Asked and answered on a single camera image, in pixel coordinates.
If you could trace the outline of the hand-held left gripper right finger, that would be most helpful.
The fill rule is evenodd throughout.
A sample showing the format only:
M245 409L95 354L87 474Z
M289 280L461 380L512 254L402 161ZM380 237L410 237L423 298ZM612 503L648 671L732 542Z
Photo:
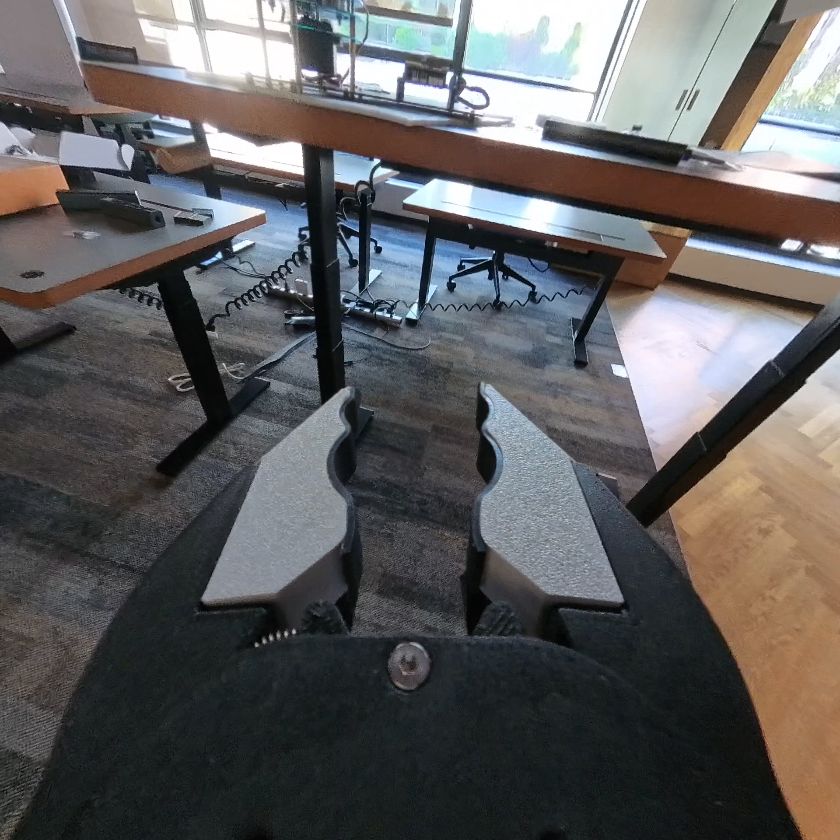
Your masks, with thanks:
M620 614L625 599L575 462L497 388L477 388L476 467L461 591L468 634L507 608L527 636L560 636L557 611Z

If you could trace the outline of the black power strip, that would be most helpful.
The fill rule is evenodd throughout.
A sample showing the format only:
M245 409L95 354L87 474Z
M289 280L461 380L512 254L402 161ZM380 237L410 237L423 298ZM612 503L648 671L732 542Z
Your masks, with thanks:
M66 213L101 214L144 230L166 226L162 211L143 205L136 192L58 190L56 198Z

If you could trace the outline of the long black bar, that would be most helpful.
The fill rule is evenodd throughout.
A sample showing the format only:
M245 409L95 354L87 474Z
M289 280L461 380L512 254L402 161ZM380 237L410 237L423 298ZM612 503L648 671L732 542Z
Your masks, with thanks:
M546 119L542 126L542 138L667 165L677 165L691 157L690 147L684 143L660 140L635 131L612 131L593 122Z

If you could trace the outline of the black chair base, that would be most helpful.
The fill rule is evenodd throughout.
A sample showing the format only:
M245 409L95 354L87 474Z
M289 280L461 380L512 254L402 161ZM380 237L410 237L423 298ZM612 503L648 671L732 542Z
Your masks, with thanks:
M494 251L490 257L461 257L458 261L456 272L446 280L445 287L447 291L455 292L458 280L484 273L492 285L493 298L485 304L468 306L466 307L467 310L479 309L484 311L491 309L493 311L500 311L509 308L524 308L529 303L536 303L538 301L538 290L536 286L526 277L509 267L505 259L505 254L500 251ZM515 299L510 302L505 302L501 299L501 282L509 279L514 279L525 286L528 295L524 301Z

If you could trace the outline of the white cabinet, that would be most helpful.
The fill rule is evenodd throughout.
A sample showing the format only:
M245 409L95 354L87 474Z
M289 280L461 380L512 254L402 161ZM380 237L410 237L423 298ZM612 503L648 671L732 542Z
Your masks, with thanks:
M612 131L699 145L772 1L646 1L597 121Z

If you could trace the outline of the open orange cardboard box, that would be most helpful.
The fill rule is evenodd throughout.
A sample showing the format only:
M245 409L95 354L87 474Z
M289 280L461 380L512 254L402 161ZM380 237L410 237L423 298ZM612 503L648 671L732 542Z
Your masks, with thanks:
M166 226L144 230L99 213L66 213L60 206L2 218L1 300L43 310L89 293L123 286L156 285L163 310L205 422L156 467L177 476L258 396L269 389L263 377L248 375L232 396L225 391L186 271L214 256L229 239L266 224L266 213L236 203L204 198L100 175L110 191L134 189L162 211ZM210 208L214 220L201 227L173 222L176 209Z

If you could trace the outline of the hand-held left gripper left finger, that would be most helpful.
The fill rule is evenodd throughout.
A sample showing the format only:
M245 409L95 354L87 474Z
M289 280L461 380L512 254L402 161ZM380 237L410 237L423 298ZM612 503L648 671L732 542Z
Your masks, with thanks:
M208 609L267 606L301 631L311 604L351 629L361 538L347 489L361 394L345 387L262 456L201 598Z

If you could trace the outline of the white floor power strip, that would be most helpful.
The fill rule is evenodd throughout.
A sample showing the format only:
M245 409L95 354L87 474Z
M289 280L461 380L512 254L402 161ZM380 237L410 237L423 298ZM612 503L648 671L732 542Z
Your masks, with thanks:
M270 298L289 301L299 307L304 314L309 316L315 314L311 282L308 280L281 283L268 289L266 294ZM396 301L370 298L361 295L358 289L339 290L339 309L344 316L367 319L380 324L384 328L398 329L404 323L404 316L396 311Z

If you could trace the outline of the black desk leg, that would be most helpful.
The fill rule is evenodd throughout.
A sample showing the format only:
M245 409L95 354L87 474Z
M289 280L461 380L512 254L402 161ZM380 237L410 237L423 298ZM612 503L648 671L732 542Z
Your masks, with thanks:
M711 473L741 441L797 393L839 350L839 298L827 303L627 503L653 524Z

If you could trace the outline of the white box lid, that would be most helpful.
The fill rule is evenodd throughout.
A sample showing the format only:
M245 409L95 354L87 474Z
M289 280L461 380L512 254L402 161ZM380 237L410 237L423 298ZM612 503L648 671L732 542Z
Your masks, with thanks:
M84 133L59 134L58 163L62 167L129 173L134 148L126 143Z

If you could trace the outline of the black swivel chair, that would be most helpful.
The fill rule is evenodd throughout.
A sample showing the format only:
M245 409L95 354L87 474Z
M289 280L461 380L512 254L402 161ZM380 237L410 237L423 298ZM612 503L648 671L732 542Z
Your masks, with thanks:
M349 238L355 237L359 240L359 256L362 257L363 266L370 265L370 246L379 255L382 253L382 246L371 233L372 207L375 202L375 187L377 183L387 181L390 176L377 175L382 167L380 161L373 162L365 178L358 178L353 183L341 182L335 176L336 186L336 236L349 260L349 268L358 268L360 261L354 255L350 246Z

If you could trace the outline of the small grey desk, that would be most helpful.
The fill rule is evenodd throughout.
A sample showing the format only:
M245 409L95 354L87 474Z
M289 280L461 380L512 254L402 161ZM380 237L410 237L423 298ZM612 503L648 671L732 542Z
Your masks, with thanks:
M435 292L431 286L438 240L537 259L596 277L582 318L572 318L574 364L588 365L585 340L607 292L628 260L659 265L665 252L642 222L549 200L434 179L403 200L427 217L421 279L405 319L419 322Z

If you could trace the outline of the metal equipment rack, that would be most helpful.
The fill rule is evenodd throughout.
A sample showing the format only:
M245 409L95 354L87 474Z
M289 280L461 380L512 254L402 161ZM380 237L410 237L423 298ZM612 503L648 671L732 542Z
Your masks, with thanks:
M490 95L468 84L465 57L472 2L256 2L264 69L245 73L244 89L324 109L379 115L404 126L505 126L488 112ZM292 73L273 78L264 6L280 6ZM452 28L451 55L369 45L371 21Z

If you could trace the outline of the long wooden edged desk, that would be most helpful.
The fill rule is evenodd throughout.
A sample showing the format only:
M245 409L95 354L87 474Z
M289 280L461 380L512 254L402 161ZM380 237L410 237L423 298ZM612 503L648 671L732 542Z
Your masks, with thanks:
M383 106L269 91L144 62L82 59L80 68L100 103L302 145L321 403L344 388L335 151L692 231L838 245L838 186L803 175L643 163L526 140L513 129L456 128Z

